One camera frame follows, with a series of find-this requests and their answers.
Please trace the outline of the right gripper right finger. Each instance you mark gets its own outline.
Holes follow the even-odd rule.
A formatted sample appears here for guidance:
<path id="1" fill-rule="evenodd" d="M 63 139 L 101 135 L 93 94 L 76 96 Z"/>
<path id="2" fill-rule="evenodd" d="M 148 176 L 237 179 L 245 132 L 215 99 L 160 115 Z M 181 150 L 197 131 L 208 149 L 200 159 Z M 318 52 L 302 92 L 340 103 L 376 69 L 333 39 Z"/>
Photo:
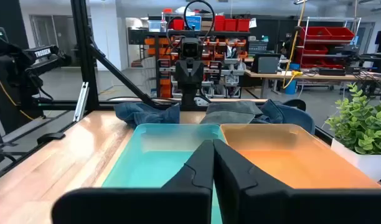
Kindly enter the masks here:
<path id="1" fill-rule="evenodd" d="M 294 189 L 214 140 L 223 224 L 381 224 L 381 189 Z"/>

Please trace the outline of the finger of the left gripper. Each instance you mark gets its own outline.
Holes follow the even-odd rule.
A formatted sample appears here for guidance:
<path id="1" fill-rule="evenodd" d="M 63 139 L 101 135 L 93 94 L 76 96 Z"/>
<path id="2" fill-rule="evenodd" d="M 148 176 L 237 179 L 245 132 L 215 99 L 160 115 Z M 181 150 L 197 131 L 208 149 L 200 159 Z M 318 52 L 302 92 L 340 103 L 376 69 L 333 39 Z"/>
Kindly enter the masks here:
<path id="1" fill-rule="evenodd" d="M 176 62 L 175 79 L 177 81 L 178 88 L 181 90 L 184 90 L 190 83 L 189 71 L 185 60 L 178 60 Z"/>
<path id="2" fill-rule="evenodd" d="M 191 77 L 191 87 L 198 90 L 202 86 L 204 75 L 204 63 L 201 60 L 195 60 L 192 64 L 192 71 L 190 73 Z"/>

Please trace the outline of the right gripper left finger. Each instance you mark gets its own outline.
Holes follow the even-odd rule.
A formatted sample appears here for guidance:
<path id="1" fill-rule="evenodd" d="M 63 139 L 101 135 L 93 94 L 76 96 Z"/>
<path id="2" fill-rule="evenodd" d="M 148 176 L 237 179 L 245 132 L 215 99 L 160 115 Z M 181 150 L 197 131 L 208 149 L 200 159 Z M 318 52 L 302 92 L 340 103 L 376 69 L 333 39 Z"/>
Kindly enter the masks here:
<path id="1" fill-rule="evenodd" d="M 52 207 L 53 224 L 210 224 L 214 144 L 204 141 L 160 188 L 82 188 Z"/>

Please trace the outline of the grey cloth hat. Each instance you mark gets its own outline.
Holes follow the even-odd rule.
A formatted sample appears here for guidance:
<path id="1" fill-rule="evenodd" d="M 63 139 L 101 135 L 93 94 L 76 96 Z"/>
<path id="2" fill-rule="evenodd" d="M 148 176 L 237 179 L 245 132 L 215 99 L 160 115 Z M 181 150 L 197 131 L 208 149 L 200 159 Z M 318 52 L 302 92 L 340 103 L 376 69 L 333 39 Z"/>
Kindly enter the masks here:
<path id="1" fill-rule="evenodd" d="M 211 103 L 201 124 L 248 124 L 263 112 L 252 101 Z"/>

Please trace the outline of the black shelf with orange bins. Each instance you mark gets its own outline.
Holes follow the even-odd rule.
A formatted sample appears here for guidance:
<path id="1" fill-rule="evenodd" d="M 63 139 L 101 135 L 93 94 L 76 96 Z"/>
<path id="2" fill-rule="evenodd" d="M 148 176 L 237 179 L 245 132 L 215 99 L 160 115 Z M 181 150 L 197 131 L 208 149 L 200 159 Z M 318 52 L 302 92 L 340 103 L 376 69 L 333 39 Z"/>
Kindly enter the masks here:
<path id="1" fill-rule="evenodd" d="M 204 63 L 202 87 L 197 93 L 208 98 L 240 98 L 240 77 L 244 75 L 243 64 L 248 56 L 248 32 L 235 31 L 190 31 L 169 30 L 146 32 L 144 44 L 154 60 L 152 74 L 148 77 L 152 85 L 151 95 L 159 98 L 182 97 L 182 90 L 175 79 L 176 62 L 180 59 L 181 44 L 186 37 L 202 41 L 201 60 Z"/>

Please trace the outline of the blue box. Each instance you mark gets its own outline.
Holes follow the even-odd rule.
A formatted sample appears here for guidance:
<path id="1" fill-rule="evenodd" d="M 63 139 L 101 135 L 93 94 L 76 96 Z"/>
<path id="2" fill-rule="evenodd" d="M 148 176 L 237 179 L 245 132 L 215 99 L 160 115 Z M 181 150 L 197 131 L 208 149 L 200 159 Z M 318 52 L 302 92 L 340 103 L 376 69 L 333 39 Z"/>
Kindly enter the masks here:
<path id="1" fill-rule="evenodd" d="M 186 16 L 189 29 L 201 30 L 202 18 L 200 16 Z"/>

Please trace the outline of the translucent orange plastic bin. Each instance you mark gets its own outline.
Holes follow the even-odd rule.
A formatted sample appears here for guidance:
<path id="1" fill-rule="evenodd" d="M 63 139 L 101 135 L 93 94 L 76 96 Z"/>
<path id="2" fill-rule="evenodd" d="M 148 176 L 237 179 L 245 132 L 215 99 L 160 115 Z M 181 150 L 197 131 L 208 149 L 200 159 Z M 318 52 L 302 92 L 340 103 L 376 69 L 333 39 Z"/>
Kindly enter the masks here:
<path id="1" fill-rule="evenodd" d="M 295 124 L 223 124 L 220 128 L 231 148 L 292 188 L 381 188 Z"/>

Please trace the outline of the translucent teal plastic bin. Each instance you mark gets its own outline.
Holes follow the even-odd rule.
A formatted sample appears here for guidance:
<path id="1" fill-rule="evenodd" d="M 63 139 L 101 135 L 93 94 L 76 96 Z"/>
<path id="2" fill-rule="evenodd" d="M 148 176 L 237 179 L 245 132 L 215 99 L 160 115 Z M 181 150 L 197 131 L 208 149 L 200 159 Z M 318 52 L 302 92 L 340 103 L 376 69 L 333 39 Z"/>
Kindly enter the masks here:
<path id="1" fill-rule="evenodd" d="M 223 139 L 215 124 L 139 125 L 105 179 L 106 188 L 160 188 L 206 140 Z M 221 224 L 213 185 L 212 220 Z"/>

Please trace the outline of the dark grey monitor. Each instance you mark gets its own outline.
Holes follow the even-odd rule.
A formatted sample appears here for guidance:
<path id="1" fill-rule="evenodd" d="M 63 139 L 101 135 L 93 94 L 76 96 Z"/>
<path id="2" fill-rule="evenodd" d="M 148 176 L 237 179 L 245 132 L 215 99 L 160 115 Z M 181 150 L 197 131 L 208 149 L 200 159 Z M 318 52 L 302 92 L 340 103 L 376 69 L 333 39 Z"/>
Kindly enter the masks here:
<path id="1" fill-rule="evenodd" d="M 256 54 L 250 71 L 264 74 L 277 73 L 280 57 L 280 54 Z"/>

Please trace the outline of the wooden work desk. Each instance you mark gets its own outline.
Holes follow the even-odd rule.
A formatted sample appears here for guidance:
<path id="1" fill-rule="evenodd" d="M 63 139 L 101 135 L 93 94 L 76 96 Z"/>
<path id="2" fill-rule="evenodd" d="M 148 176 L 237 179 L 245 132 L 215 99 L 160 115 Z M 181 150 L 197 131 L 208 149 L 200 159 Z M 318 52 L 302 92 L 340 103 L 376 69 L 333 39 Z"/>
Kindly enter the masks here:
<path id="1" fill-rule="evenodd" d="M 292 72 L 278 72 L 276 74 L 271 73 L 255 73 L 250 70 L 246 70 L 245 74 L 251 78 L 261 78 L 263 80 L 263 86 L 261 89 L 261 97 L 265 98 L 264 91 L 268 88 L 266 84 L 267 80 L 281 80 L 293 81 L 293 80 L 306 80 L 307 82 L 325 82 L 325 83 L 337 83 L 337 82 L 353 82 L 353 81 L 377 81 L 381 82 L 379 73 L 364 72 L 361 75 L 344 75 L 344 76 L 329 76 L 320 74 L 303 73 L 302 75 L 292 76 Z"/>

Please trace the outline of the blue waste bin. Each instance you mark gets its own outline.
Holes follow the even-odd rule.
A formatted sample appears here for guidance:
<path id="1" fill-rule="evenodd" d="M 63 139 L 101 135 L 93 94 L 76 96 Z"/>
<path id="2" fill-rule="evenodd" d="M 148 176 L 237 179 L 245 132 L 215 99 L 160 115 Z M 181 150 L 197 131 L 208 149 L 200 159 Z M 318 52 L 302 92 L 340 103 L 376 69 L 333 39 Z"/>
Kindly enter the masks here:
<path id="1" fill-rule="evenodd" d="M 297 81 L 292 80 L 287 84 L 287 87 L 285 88 L 285 94 L 287 95 L 294 95 L 297 92 Z"/>

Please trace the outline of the green plant in white pot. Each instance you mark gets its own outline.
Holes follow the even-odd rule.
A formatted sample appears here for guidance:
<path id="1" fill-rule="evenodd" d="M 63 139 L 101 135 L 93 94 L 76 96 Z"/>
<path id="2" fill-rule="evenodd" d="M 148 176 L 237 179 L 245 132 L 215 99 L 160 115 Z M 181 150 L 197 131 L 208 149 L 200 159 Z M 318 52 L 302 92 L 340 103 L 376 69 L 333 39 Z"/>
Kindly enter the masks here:
<path id="1" fill-rule="evenodd" d="M 381 100 L 369 104 L 369 97 L 348 85 L 351 99 L 337 100 L 338 112 L 325 123 L 334 132 L 331 149 L 372 180 L 381 180 Z"/>

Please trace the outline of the black aluminium rig frame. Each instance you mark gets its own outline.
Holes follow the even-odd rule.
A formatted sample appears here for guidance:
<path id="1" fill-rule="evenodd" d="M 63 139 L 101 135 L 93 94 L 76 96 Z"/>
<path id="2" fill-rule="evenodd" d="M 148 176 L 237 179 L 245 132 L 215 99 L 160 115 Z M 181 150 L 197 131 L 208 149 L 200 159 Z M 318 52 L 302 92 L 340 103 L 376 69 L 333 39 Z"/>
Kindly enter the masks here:
<path id="1" fill-rule="evenodd" d="M 176 105 L 174 100 L 165 100 L 162 103 L 154 101 L 147 94 L 143 93 L 134 83 L 122 74 L 97 47 L 92 39 L 87 21 L 85 0 L 71 0 L 74 16 L 75 32 L 79 42 L 81 72 L 83 81 L 88 82 L 89 92 L 85 106 L 85 111 L 112 110 L 116 104 L 114 101 L 99 101 L 96 95 L 95 69 L 92 67 L 92 59 L 101 62 L 116 78 L 128 87 L 141 102 L 159 109 L 165 110 Z M 12 74 L 20 83 L 21 101 L 15 104 L 18 111 L 27 110 L 74 110 L 77 101 L 73 100 L 51 100 L 46 98 L 33 98 L 26 86 L 31 78 L 49 72 L 55 68 L 66 65 L 70 57 L 64 54 L 57 46 L 48 45 L 34 49 L 21 49 L 0 38 L 0 75 L 4 73 L 3 66 L 13 63 L 16 71 Z"/>

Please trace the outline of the silver metal bracket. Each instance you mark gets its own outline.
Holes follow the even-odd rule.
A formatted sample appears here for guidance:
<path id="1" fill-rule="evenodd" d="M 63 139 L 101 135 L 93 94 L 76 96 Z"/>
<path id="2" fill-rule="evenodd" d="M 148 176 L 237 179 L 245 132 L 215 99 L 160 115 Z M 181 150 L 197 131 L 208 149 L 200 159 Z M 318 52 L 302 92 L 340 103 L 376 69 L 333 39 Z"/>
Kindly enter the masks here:
<path id="1" fill-rule="evenodd" d="M 73 115 L 73 122 L 79 122 L 83 118 L 85 106 L 88 99 L 89 86 L 88 82 L 83 82 Z"/>

